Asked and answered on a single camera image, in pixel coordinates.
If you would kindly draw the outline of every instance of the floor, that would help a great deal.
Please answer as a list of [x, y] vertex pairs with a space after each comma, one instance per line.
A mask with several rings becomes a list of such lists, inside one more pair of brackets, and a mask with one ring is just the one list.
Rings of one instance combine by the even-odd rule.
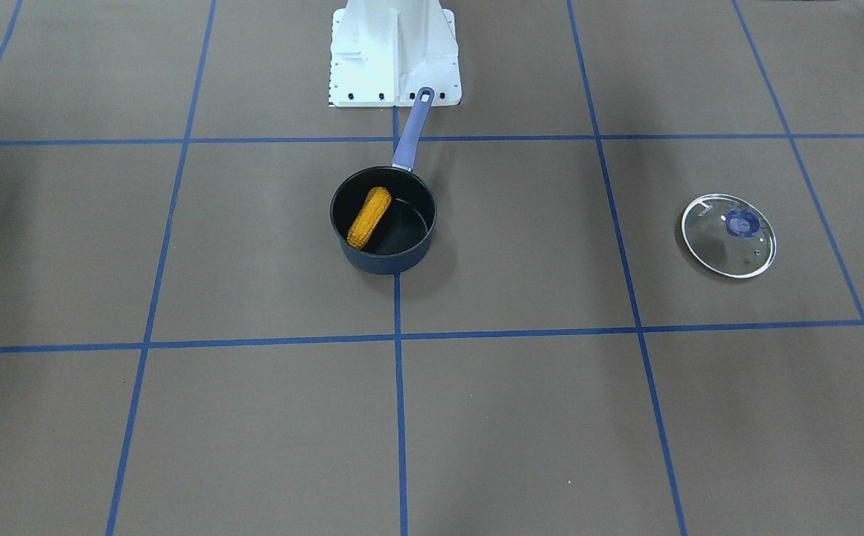
[[[0, 0], [0, 535], [864, 534], [864, 0], [447, 0], [439, 227], [341, 0]], [[779, 240], [688, 257], [700, 194]]]

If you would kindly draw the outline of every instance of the purple pot handle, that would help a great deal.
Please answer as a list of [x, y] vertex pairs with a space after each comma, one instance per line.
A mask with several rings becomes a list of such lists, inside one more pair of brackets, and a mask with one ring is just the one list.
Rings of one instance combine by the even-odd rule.
[[425, 119], [428, 118], [429, 109], [432, 108], [432, 101], [435, 100], [435, 91], [432, 88], [419, 89], [416, 94], [416, 102], [412, 105], [412, 112], [409, 113], [409, 120], [405, 122], [405, 129], [402, 131], [402, 137], [398, 140], [396, 153], [392, 156], [392, 165], [397, 168], [412, 171], [416, 165], [416, 150], [419, 149], [419, 135], [422, 134], [422, 127], [425, 126]]

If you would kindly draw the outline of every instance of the blue lid knob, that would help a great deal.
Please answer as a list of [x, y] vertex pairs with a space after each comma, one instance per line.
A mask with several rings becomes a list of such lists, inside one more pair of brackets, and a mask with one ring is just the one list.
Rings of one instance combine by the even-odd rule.
[[735, 237], [753, 238], [760, 233], [760, 217], [753, 211], [731, 209], [725, 216], [727, 232]]

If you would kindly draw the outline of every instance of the yellow corn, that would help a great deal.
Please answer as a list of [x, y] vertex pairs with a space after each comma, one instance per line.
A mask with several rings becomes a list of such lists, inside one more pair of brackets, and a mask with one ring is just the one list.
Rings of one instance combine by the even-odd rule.
[[353, 226], [346, 233], [346, 241], [349, 245], [356, 249], [364, 248], [375, 230], [375, 225], [378, 225], [378, 221], [390, 204], [392, 204], [392, 194], [389, 194], [387, 189], [377, 186], [370, 190], [366, 195], [363, 208], [353, 221]]

